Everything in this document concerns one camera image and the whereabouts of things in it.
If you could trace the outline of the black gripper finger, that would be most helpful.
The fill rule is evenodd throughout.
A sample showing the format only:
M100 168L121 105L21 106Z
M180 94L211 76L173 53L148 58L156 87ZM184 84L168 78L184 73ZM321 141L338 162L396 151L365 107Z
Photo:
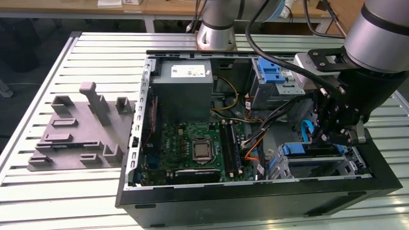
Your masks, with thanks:
M336 117L338 115L338 100L324 95L321 92L314 93L313 97L313 112L317 115L316 128L312 136L313 146L324 146L333 143L337 135L338 127Z
M356 125L360 113L348 104L340 104L330 112L329 142L333 144L357 144Z

